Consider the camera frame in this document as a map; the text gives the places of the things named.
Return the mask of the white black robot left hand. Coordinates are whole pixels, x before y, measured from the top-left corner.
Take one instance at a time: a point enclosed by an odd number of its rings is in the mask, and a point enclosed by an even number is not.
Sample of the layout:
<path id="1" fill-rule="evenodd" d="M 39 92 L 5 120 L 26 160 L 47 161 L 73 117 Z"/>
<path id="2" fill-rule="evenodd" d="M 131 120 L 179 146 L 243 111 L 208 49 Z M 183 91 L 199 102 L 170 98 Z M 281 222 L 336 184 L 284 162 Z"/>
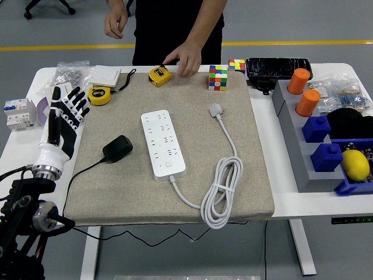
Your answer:
<path id="1" fill-rule="evenodd" d="M 86 103 L 85 92 L 80 87 L 65 97 L 61 96 L 60 87 L 54 87 L 39 143 L 40 154 L 32 167 L 33 176 L 60 178 L 64 164 L 74 154 L 77 130 L 90 111 Z"/>

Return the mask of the person's left hand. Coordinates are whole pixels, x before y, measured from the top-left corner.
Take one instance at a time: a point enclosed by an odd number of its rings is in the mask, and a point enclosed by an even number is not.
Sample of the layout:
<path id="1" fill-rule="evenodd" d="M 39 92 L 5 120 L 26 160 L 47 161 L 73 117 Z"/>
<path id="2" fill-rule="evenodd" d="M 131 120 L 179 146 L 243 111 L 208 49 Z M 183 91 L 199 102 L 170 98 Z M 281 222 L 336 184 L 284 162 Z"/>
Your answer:
<path id="1" fill-rule="evenodd" d="M 188 78 L 196 74 L 201 66 L 201 48 L 192 43 L 183 43 L 172 51 L 162 64 L 166 65 L 172 60 L 179 60 L 176 76 L 178 78 Z"/>

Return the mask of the person's right hand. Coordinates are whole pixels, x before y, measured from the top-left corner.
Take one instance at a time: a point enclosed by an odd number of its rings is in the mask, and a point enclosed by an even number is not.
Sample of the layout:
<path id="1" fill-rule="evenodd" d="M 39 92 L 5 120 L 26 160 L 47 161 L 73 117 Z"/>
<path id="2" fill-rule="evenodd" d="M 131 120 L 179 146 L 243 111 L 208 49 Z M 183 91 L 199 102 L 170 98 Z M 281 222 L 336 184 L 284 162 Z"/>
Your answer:
<path id="1" fill-rule="evenodd" d="M 124 37 L 122 32 L 127 22 L 128 14 L 125 6 L 114 5 L 104 19 L 105 35 L 118 40 L 122 39 Z"/>

